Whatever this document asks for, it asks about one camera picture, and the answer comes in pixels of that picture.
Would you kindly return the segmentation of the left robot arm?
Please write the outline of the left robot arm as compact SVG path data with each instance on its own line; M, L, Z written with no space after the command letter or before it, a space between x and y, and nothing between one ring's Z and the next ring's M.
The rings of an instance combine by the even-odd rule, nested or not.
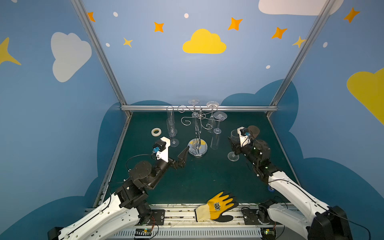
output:
M189 147L173 160L168 149L155 151L155 165L142 161L130 171L129 178L100 206L67 227L54 227L48 231L50 240L105 240L119 231L146 224L152 210L147 202L148 190L153 190L167 170L184 168Z

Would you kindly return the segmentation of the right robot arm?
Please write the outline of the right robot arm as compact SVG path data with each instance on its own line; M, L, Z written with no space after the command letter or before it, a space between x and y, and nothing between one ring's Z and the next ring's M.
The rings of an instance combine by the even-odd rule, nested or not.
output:
M330 207L318 200L279 170L271 161L271 149L265 141L229 139L236 155L244 155L258 178L282 194L299 213L286 209L272 200L261 203L263 218L278 222L306 240L353 239L346 213L338 206Z

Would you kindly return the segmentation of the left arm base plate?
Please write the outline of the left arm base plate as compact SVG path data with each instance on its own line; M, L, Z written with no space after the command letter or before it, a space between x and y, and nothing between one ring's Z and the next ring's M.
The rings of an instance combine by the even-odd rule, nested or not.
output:
M158 225L163 226L165 222L165 210L152 210L152 214L150 216L150 220L148 221L147 225Z

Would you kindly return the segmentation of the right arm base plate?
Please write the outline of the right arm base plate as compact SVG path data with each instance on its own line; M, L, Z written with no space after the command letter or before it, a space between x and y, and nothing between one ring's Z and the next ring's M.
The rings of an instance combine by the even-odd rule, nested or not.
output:
M242 208L241 212L246 225L269 225L271 219L264 210Z

